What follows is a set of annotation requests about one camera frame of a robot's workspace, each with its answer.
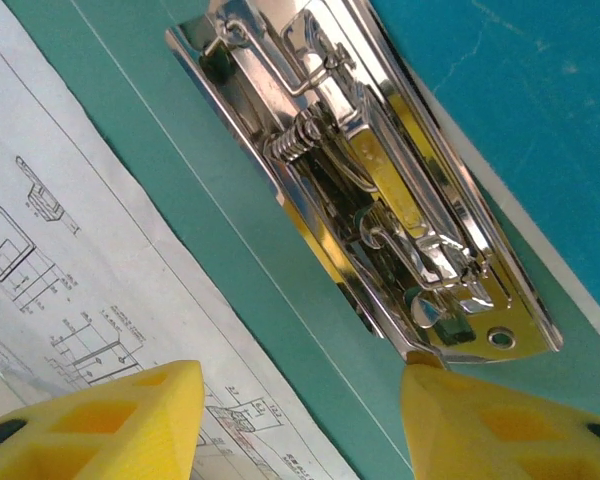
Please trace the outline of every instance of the metal clip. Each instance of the metal clip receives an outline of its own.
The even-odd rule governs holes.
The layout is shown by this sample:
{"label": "metal clip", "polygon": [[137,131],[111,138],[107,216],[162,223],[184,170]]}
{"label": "metal clip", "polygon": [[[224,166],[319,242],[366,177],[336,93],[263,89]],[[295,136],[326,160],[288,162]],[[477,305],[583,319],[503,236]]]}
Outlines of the metal clip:
{"label": "metal clip", "polygon": [[363,0],[212,0],[167,42],[372,332],[449,361],[559,350],[376,19]]}

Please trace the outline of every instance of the metal lever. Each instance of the metal lever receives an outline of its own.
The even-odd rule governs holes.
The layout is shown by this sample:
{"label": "metal lever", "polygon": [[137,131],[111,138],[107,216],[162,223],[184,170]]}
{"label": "metal lever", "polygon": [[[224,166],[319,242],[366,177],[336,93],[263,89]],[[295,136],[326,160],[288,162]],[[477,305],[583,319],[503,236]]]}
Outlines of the metal lever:
{"label": "metal lever", "polygon": [[363,0],[212,0],[167,42],[370,330],[496,361],[562,338]]}

